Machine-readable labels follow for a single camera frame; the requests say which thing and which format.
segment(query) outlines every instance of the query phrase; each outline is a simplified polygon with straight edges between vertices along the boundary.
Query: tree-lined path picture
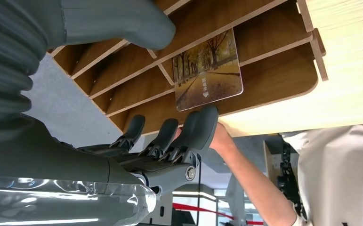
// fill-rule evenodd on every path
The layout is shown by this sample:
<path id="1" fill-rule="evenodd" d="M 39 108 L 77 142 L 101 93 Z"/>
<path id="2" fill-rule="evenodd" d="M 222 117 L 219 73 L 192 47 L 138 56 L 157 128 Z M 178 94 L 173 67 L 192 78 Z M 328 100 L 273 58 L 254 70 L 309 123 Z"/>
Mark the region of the tree-lined path picture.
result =
<path id="1" fill-rule="evenodd" d="M 243 91 L 233 30 L 175 56 L 172 63 L 178 111 Z"/>

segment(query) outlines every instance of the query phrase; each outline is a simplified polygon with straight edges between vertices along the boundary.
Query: white shirt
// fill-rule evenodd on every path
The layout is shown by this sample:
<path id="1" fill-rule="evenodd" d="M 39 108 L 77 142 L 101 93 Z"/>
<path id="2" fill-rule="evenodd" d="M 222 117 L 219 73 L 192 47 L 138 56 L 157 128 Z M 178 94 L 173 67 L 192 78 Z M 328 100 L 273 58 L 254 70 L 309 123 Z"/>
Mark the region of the white shirt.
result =
<path id="1" fill-rule="evenodd" d="M 363 125 L 285 137 L 299 153 L 298 185 L 307 222 L 294 226 L 363 226 Z"/>

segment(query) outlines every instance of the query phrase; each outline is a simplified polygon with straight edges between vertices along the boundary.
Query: wooden rack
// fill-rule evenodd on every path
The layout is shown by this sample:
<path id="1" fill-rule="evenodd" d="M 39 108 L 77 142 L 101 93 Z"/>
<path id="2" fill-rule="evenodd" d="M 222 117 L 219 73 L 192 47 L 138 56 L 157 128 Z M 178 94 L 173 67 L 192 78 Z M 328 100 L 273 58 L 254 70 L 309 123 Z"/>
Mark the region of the wooden rack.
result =
<path id="1" fill-rule="evenodd" d="M 59 47 L 51 55 L 63 71 L 120 130 L 136 114 L 144 134 L 178 112 L 171 58 L 233 28 L 244 92 L 213 103 L 220 115 L 268 105 L 310 92 L 318 71 L 327 80 L 320 34 L 304 0 L 156 0 L 176 26 L 173 41 L 152 51 L 111 39 Z"/>

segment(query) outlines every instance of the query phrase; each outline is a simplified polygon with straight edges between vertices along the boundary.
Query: robotic arm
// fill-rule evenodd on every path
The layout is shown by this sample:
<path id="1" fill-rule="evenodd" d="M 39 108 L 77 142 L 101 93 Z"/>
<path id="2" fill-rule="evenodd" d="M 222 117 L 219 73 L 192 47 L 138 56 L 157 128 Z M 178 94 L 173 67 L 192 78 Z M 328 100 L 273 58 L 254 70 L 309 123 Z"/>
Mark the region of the robotic arm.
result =
<path id="1" fill-rule="evenodd" d="M 75 149 L 22 114 L 31 103 L 20 92 L 32 88 L 28 76 L 47 49 L 113 37 L 162 49 L 174 33 L 148 0 L 0 0 L 0 225 L 135 224 L 154 206 L 152 197 L 194 178 L 213 138 L 215 107 L 191 113 L 174 141 L 178 122 L 166 120 L 137 154 L 129 150 L 143 116 L 111 145 Z"/>

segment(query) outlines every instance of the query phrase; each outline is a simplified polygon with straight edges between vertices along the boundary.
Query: red rope barrier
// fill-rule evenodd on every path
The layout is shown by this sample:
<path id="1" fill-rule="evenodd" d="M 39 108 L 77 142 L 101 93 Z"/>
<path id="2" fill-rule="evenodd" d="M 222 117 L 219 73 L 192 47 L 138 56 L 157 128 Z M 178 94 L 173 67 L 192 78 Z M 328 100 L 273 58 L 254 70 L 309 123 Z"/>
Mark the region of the red rope barrier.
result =
<path id="1" fill-rule="evenodd" d="M 179 204 L 179 203 L 173 203 L 173 208 L 177 209 L 177 210 L 192 210 L 192 211 L 202 211 L 202 212 L 210 212 L 210 213 L 215 213 L 218 214 L 220 216 L 226 217 L 226 218 L 230 218 L 231 220 L 234 220 L 233 216 L 224 214 L 224 213 L 220 213 L 220 212 L 216 212 L 216 211 L 211 211 L 211 210 L 207 210 L 204 208 L 198 208 L 196 206 L 189 206 L 189 205 L 184 205 L 184 204 Z M 248 225 L 263 225 L 263 222 L 260 221 L 246 221 L 246 223 Z"/>

